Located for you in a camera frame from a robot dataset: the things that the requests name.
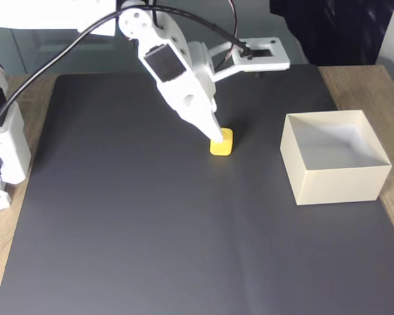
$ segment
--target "open box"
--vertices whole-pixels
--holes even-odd
[[[280,151],[298,205],[376,200],[391,170],[361,110],[286,115]]]

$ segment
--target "wire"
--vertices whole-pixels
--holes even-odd
[[[197,23],[200,23],[201,25],[211,29],[212,31],[218,33],[221,37],[225,38],[227,41],[230,41],[233,45],[236,45],[240,47],[243,50],[243,53],[247,56],[252,55],[252,50],[248,48],[245,43],[241,42],[239,39],[235,38],[233,35],[229,34],[227,31],[225,31],[223,28],[220,28],[216,24],[212,24],[208,22],[207,20],[200,18],[199,16],[196,16],[195,14],[189,13],[184,10],[179,10],[173,7],[165,7],[161,5],[133,5],[130,7],[125,7],[120,10],[114,11],[113,13],[110,13],[103,18],[97,20],[95,23],[90,25],[88,28],[86,28],[83,32],[79,33],[79,35],[76,36],[76,38],[73,40],[71,44],[69,44],[65,49],[63,49],[62,52],[60,52],[58,55],[56,55],[54,58],[49,60],[46,64],[44,64],[40,69],[38,69],[35,73],[33,73],[15,92],[11,95],[11,97],[4,103],[4,105],[0,108],[0,118],[3,116],[6,112],[6,110],[10,107],[11,104],[17,99],[17,97],[22,93],[32,82],[34,82],[41,74],[43,74],[45,71],[47,71],[52,65],[54,65],[56,62],[58,62],[62,57],[64,57],[66,54],[68,54],[74,47],[76,47],[79,42],[85,38],[89,33],[91,33],[93,30],[98,28],[99,26],[103,25],[104,23],[107,23],[107,21],[116,18],[119,16],[121,13],[123,13],[126,10],[129,9],[141,9],[145,11],[160,11],[160,12],[166,12],[166,13],[171,13],[175,14],[178,16],[183,16],[185,18],[189,18]]]
[[[234,37],[236,37],[236,34],[238,32],[238,18],[236,16],[236,7],[235,7],[235,3],[234,0],[228,0],[229,1],[229,5],[232,9],[232,12],[234,13],[234,20],[235,20],[235,26],[234,26]],[[230,49],[228,51],[228,53],[225,55],[224,59],[222,59],[222,61],[220,61],[220,63],[215,67],[215,72],[226,62],[229,60],[230,56],[232,56],[232,51],[233,51],[234,45],[232,44],[230,46]]]
[[[153,6],[157,5],[156,2],[157,2],[157,0],[153,0],[152,5]],[[158,25],[158,17],[156,16],[156,11],[155,10],[152,11],[152,15],[153,15],[153,24],[155,24],[155,26],[158,28],[159,27],[159,25]]]

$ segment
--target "white robot part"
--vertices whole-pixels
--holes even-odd
[[[144,4],[127,1],[123,7]],[[222,142],[220,126],[214,116],[215,83],[207,72],[208,51],[201,43],[187,45],[177,23],[166,13],[126,10],[119,19],[120,30],[139,40],[139,59],[156,80],[166,102],[181,119],[193,124],[208,138]]]
[[[139,0],[128,0],[123,8],[143,5]],[[290,61],[278,38],[243,39],[253,50],[253,56],[243,56],[242,49],[233,47],[233,65],[215,72],[212,58],[230,49],[230,43],[208,51],[203,43],[187,43],[177,23],[164,12],[132,8],[119,19],[120,30],[131,39],[138,39],[140,61],[156,80],[166,102],[181,119],[193,124],[208,138],[222,142],[221,128],[214,115],[215,82],[238,72],[285,70]]]
[[[0,67],[0,89],[5,93],[8,85]],[[0,125],[0,209],[10,205],[4,191],[5,183],[18,184],[26,178],[31,153],[24,136],[24,121],[19,106],[14,102]]]

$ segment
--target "dark gray work surface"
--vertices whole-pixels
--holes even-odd
[[[335,110],[318,70],[217,84],[229,157],[149,75],[58,79],[0,291],[0,315],[394,315],[380,201],[299,206],[286,113]]]

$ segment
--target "yellow block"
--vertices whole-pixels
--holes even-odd
[[[221,128],[223,141],[210,141],[210,153],[214,156],[228,156],[232,152],[232,143],[234,140],[234,133],[229,128]]]

